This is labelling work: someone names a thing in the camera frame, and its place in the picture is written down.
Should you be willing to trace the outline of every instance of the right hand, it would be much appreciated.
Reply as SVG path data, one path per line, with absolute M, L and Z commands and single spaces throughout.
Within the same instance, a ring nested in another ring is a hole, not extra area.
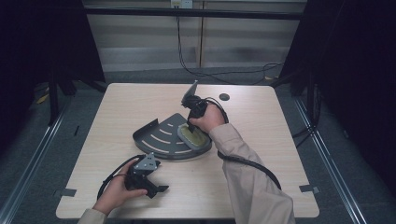
M 209 133 L 212 129 L 225 123 L 220 110 L 212 104 L 207 105 L 206 112 L 203 117 L 198 119 L 189 119 L 189 122 L 206 133 Z

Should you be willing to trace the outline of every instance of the left hand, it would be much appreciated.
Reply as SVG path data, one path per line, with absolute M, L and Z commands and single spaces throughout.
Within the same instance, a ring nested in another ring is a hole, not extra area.
M 114 176 L 110 181 L 104 193 L 92 209 L 100 211 L 108 216 L 114 208 L 123 205 L 127 200 L 140 197 L 148 193 L 146 189 L 128 190 L 125 188 L 125 175 L 127 174 L 129 167 L 134 162 L 135 161 L 130 161 L 121 168 L 119 175 Z

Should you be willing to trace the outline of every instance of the hand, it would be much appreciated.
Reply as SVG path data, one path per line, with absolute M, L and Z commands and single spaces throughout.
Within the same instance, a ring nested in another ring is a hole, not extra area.
M 102 212 L 108 216 L 114 208 L 123 205 L 127 200 L 146 195 L 148 193 L 145 189 L 128 190 L 125 188 L 125 175 L 128 172 L 129 166 L 134 162 L 135 161 L 130 161 L 121 168 L 119 175 L 113 177 L 105 189 L 105 192 L 92 209 Z
M 209 133 L 212 129 L 225 123 L 220 110 L 212 104 L 207 105 L 206 112 L 203 117 L 198 119 L 189 119 L 189 122 L 198 126 L 206 133 Z

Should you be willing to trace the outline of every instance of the gray floor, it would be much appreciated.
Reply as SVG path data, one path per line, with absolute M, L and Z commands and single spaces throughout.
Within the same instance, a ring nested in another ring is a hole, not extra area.
M 205 71 L 247 71 L 249 69 L 255 70 L 257 67 L 212 68 Z M 244 75 L 217 77 L 227 78 L 232 83 L 250 84 L 262 78 L 262 75 L 263 73 L 245 73 Z M 212 77 L 194 77 L 181 69 L 106 74 L 108 82 L 192 83 L 196 78 L 205 84 L 219 83 Z M 55 216 L 60 199 L 54 197 L 53 193 L 65 187 L 103 98 L 102 93 L 80 83 L 77 84 L 78 92 L 72 97 L 71 104 L 64 114 L 64 120 L 40 163 L 12 223 L 76 223 L 75 220 L 60 220 Z M 265 84 L 268 84 L 268 81 L 260 83 L 260 85 Z M 289 86 L 283 85 L 276 88 L 276 94 L 290 132 L 299 132 L 304 128 L 304 123 L 294 98 L 290 96 Z M 61 99 L 61 102 L 66 102 L 65 97 Z M 48 101 L 41 105 L 32 104 L 20 135 L 9 148 L 8 154 L 0 160 L 0 168 L 3 171 L 0 174 L 1 206 L 7 201 L 47 130 L 49 113 Z M 343 128 L 325 105 L 322 107 L 318 130 L 350 191 L 359 203 L 367 223 L 396 223 L 395 199 L 389 194 L 381 179 L 362 159 L 359 149 L 345 138 Z M 301 140 L 302 137 L 295 139 L 295 142 L 299 143 Z M 297 223 L 353 223 L 313 141 L 308 138 L 298 147 L 298 152 L 311 185 L 320 188 L 320 193 L 315 195 L 320 215 L 316 218 L 297 218 Z M 108 223 L 131 222 L 109 220 Z M 197 223 L 197 221 L 155 220 L 150 223 Z M 233 221 L 209 220 L 209 223 L 233 223 Z

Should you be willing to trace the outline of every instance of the power outlet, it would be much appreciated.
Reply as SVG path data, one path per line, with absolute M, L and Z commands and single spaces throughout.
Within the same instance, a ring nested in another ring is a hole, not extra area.
M 171 0 L 171 8 L 181 8 L 181 0 Z
M 181 7 L 192 9 L 192 0 L 181 0 Z

